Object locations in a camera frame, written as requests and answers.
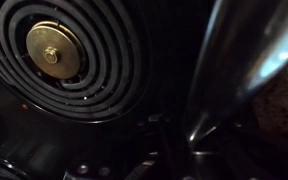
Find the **shiny metal rod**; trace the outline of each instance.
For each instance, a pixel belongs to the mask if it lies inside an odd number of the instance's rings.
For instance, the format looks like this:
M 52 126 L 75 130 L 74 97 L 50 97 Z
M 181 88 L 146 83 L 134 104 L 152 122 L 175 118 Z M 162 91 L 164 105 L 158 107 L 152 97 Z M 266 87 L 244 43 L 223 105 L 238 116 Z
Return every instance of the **shiny metal rod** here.
M 288 0 L 217 0 L 184 120 L 192 146 L 288 64 Z

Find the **brass knob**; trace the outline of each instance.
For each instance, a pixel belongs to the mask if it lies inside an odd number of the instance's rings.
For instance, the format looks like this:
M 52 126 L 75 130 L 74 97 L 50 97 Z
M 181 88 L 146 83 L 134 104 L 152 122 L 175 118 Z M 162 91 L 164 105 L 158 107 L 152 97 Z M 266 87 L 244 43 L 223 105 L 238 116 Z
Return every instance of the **brass knob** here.
M 50 64 L 55 64 L 58 61 L 58 53 L 55 48 L 46 48 L 43 52 L 43 56 L 44 59 Z

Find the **metal pole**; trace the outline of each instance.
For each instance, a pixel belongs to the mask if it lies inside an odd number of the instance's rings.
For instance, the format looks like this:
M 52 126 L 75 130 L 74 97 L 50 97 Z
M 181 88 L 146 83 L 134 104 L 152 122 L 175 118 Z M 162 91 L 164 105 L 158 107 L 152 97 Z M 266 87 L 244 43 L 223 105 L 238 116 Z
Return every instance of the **metal pole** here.
M 192 146 L 288 64 L 288 0 L 217 0 L 184 131 Z

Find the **stove burner coil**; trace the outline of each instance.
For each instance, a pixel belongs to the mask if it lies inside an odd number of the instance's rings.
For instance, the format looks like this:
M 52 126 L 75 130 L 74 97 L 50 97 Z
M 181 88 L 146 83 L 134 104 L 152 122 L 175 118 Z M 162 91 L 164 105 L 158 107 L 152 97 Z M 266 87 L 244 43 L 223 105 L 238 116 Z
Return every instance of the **stove burner coil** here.
M 28 34 L 45 22 L 76 36 L 76 72 L 52 76 L 31 57 Z M 119 0 L 0 0 L 0 77 L 60 116 L 82 122 L 120 117 L 143 94 L 149 67 L 133 22 Z M 50 48 L 45 51 L 52 61 L 57 52 Z

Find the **burner center cap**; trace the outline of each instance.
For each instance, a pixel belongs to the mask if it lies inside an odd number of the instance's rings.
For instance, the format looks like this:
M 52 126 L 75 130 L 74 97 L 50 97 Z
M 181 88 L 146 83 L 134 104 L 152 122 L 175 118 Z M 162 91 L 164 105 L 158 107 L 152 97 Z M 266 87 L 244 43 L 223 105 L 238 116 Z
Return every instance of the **burner center cap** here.
M 45 60 L 50 63 L 50 64 L 55 64 L 57 63 L 57 54 L 56 54 L 56 49 L 52 47 L 48 47 L 47 49 L 44 50 L 44 58 Z
M 59 79 L 69 79 L 81 67 L 81 44 L 62 25 L 50 21 L 37 23 L 26 37 L 28 53 L 44 73 Z

